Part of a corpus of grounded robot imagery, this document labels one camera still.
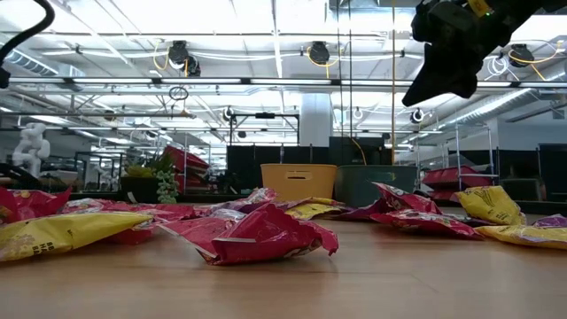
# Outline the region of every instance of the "yellow snack bag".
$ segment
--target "yellow snack bag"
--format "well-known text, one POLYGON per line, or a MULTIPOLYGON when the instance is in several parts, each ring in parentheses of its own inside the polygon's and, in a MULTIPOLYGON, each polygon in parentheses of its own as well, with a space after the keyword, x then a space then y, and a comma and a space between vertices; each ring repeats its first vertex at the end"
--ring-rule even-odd
POLYGON ((40 253, 65 253, 150 219, 146 214, 93 213, 11 223, 0 228, 0 261, 15 261, 40 253))
POLYGON ((473 187, 456 195, 471 217, 499 225, 525 225, 520 207, 501 186, 473 187))
POLYGON ((328 212, 339 211, 340 209, 318 203, 308 203, 304 205, 295 206, 285 211, 286 214, 291 215, 299 220, 308 221, 318 214, 325 214, 328 212))
POLYGON ((567 249, 567 228, 538 228, 533 226, 485 226, 475 230, 500 241, 536 247, 567 249))

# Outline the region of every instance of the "wooden table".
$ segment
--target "wooden table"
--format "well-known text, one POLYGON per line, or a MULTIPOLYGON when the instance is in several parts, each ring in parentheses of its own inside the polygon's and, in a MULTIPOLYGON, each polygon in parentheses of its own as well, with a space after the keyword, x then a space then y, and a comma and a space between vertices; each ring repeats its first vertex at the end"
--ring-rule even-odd
POLYGON ((0 318, 564 318, 567 252, 319 221, 338 253, 207 266, 163 232, 0 265, 0 318))

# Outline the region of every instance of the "yellow storage bin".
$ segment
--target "yellow storage bin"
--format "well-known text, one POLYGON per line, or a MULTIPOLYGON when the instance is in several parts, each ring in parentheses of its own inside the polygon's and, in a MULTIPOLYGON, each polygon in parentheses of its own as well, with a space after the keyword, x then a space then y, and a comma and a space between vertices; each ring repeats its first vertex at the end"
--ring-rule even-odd
POLYGON ((264 187, 277 192, 277 200, 332 198, 334 165, 263 164, 264 187))

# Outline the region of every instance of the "white pillar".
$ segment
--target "white pillar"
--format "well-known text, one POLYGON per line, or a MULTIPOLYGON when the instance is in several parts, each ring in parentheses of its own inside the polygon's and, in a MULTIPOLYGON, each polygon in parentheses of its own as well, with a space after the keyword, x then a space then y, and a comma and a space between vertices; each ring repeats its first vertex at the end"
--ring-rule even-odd
POLYGON ((333 133, 333 108, 329 94, 304 94, 299 112, 299 144, 329 147, 333 133))

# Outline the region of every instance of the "potted plant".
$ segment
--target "potted plant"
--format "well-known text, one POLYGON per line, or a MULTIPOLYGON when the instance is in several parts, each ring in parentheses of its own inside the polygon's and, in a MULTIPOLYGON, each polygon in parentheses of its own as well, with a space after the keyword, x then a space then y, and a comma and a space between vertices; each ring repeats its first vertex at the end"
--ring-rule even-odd
POLYGON ((176 203, 178 195, 174 160, 169 154, 156 156, 145 165, 130 165, 120 179, 122 192, 130 201, 176 203))

